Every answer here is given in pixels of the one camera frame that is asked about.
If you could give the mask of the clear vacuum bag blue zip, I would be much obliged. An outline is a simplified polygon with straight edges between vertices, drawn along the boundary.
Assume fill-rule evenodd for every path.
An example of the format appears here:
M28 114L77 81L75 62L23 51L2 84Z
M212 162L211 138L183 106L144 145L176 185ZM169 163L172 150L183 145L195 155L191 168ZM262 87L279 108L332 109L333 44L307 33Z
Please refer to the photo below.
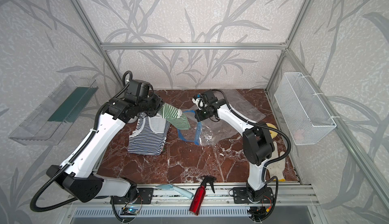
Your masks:
M254 122L259 122L265 118L265 114L261 113L252 103L246 100L240 91L225 90L224 92L231 107L246 118ZM194 143L198 146L216 145L219 141L231 138L238 133L223 120L213 122L210 119L206 119L198 122L195 119L195 110L197 109L196 105L188 109L182 109L182 112L188 119L190 129L177 131L180 140Z

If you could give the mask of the green white striped garment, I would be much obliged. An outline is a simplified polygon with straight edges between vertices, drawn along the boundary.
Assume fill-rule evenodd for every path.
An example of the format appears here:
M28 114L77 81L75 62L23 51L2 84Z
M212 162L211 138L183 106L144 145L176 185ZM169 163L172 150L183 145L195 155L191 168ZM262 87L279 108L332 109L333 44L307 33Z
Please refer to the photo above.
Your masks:
M164 103L158 113L168 122L170 122L176 129L190 129L188 118L181 109L178 109L168 103Z

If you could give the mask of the blue white striped top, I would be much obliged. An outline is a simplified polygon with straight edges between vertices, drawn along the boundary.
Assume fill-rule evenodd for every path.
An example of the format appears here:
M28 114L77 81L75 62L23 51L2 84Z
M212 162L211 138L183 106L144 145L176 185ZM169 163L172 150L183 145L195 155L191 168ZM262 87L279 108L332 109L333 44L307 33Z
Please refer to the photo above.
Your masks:
M129 136L128 153L160 155L164 149L170 123L161 116L150 117L142 113L136 129Z

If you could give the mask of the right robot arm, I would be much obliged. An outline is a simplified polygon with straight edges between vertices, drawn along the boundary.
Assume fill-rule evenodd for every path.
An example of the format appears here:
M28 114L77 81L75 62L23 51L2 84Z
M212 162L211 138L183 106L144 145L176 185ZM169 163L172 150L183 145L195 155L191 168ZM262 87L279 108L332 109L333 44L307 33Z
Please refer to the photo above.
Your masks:
M192 102L198 107L195 111L197 121L215 117L228 123L242 136L244 155L249 162L247 198L252 203L258 203L267 187L265 164L275 151L269 127L245 117L227 99L218 99L214 90L195 95Z

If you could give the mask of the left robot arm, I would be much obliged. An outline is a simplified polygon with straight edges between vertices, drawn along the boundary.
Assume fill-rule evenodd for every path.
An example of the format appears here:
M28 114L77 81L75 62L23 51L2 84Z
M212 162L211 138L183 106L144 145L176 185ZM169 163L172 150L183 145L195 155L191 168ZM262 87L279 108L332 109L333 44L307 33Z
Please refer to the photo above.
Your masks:
M129 80L122 90L98 110L90 132L59 166L47 170L48 177L81 202L96 197L134 196L136 185L129 180L104 177L93 173L95 164L116 134L142 113L155 116L163 105L148 82Z

